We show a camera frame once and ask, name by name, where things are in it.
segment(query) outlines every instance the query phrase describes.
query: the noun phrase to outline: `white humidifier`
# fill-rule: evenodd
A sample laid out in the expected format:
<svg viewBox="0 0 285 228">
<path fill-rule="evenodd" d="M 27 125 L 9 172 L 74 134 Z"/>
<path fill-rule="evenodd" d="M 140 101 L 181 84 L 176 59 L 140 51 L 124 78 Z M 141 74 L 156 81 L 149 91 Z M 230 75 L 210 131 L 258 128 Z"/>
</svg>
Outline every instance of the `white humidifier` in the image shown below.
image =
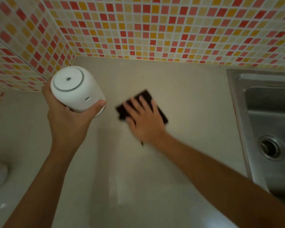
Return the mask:
<svg viewBox="0 0 285 228">
<path fill-rule="evenodd" d="M 51 90 L 61 103 L 77 113 L 87 110 L 100 99 L 105 100 L 92 74 L 79 66 L 59 70 L 52 79 Z"/>
</svg>

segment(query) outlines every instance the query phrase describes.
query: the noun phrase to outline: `drain strainer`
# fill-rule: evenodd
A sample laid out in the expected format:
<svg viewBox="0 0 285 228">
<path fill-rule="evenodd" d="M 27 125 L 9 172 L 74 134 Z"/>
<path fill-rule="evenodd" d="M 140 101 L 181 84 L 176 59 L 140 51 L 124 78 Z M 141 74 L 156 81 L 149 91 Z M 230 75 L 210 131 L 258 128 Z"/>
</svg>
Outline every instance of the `drain strainer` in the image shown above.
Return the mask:
<svg viewBox="0 0 285 228">
<path fill-rule="evenodd" d="M 259 148 L 265 157 L 272 161 L 280 161 L 285 156 L 282 143 L 273 136 L 265 135 L 259 139 Z"/>
</svg>

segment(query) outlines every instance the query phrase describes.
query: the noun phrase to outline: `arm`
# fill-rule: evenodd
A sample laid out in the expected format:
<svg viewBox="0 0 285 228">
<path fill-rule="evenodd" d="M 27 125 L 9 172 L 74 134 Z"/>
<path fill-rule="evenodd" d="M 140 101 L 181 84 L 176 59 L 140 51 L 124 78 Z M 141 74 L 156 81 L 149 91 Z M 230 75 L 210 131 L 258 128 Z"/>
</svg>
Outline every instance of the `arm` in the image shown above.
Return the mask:
<svg viewBox="0 0 285 228">
<path fill-rule="evenodd" d="M 127 118 L 133 134 L 163 152 L 214 207 L 240 228 L 285 227 L 285 205 L 238 172 L 171 137 L 156 103 L 152 100 L 152 112 L 139 100 L 143 107 L 131 99 L 137 111 L 124 104 L 133 118 Z"/>
<path fill-rule="evenodd" d="M 106 104 L 99 100 L 78 114 L 64 107 L 52 94 L 49 80 L 42 92 L 49 105 L 52 148 L 34 181 L 3 228 L 49 228 L 52 226 L 64 177 L 84 141 L 92 119 Z"/>
</svg>

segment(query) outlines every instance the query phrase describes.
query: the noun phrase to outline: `beige countertop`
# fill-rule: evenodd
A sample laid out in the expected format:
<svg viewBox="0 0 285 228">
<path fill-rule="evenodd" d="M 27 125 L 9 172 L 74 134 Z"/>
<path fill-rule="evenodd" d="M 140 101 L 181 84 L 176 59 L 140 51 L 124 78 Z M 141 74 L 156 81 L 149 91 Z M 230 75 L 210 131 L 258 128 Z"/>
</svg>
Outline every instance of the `beige countertop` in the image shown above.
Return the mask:
<svg viewBox="0 0 285 228">
<path fill-rule="evenodd" d="M 77 57 L 106 100 L 68 170 L 53 227 L 235 227 L 154 148 L 141 146 L 115 106 L 148 89 L 174 137 L 246 175 L 227 66 Z M 41 93 L 7 91 L 0 104 L 0 227 L 49 152 Z"/>
</svg>

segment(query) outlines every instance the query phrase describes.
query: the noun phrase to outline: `sink basin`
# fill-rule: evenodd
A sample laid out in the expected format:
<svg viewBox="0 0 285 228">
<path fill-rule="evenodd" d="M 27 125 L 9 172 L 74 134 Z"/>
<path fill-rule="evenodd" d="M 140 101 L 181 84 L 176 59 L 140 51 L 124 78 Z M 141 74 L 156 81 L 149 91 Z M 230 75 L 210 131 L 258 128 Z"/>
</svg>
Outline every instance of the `sink basin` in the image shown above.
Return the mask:
<svg viewBox="0 0 285 228">
<path fill-rule="evenodd" d="M 248 177 L 285 203 L 285 73 L 227 72 Z"/>
</svg>

